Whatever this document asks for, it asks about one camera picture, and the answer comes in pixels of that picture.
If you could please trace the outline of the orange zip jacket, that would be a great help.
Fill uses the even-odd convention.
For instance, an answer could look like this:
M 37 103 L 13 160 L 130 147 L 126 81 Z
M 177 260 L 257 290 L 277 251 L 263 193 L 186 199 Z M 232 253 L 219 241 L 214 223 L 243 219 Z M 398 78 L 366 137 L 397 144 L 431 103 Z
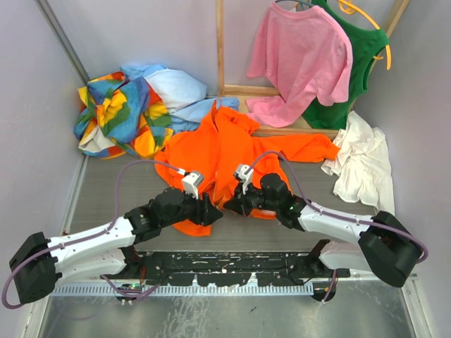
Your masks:
M 319 163 L 335 160 L 339 147 L 324 134 L 294 134 L 255 137 L 257 121 L 225 106 L 212 105 L 200 126 L 192 132 L 181 132 L 168 141 L 155 159 L 156 172 L 168 186 L 182 188 L 182 178 L 175 167 L 196 171 L 204 176 L 199 188 L 215 206 L 222 207 L 238 184 L 233 174 L 240 164 L 254 164 L 252 183 L 276 173 L 287 182 L 277 153 L 289 161 Z

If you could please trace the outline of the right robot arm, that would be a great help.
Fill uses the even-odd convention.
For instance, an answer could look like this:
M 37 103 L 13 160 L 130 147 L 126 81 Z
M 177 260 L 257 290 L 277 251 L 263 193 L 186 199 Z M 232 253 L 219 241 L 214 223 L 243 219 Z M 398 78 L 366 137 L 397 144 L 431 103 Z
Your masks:
M 422 255 L 419 244 L 391 213 L 352 215 L 324 208 L 294 195 L 275 173 L 263 176 L 259 187 L 241 181 L 224 207 L 242 216 L 273 211 L 287 228 L 332 237 L 309 259 L 317 277 L 341 268 L 365 270 L 392 287 L 402 287 Z

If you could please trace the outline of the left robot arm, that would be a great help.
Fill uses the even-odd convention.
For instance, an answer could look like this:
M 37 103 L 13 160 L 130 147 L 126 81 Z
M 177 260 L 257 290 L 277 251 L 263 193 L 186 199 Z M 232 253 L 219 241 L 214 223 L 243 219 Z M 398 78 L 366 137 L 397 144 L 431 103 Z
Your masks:
M 43 299 L 75 277 L 89 277 L 91 272 L 119 273 L 132 279 L 139 275 L 141 262 L 125 255 L 125 248 L 158 237 L 163 228 L 185 220 L 206 227 L 222 216 L 208 194 L 196 198 L 167 188 L 106 225 L 49 239 L 43 232 L 31 234 L 10 259 L 11 276 L 6 284 L 15 285 L 23 306 Z

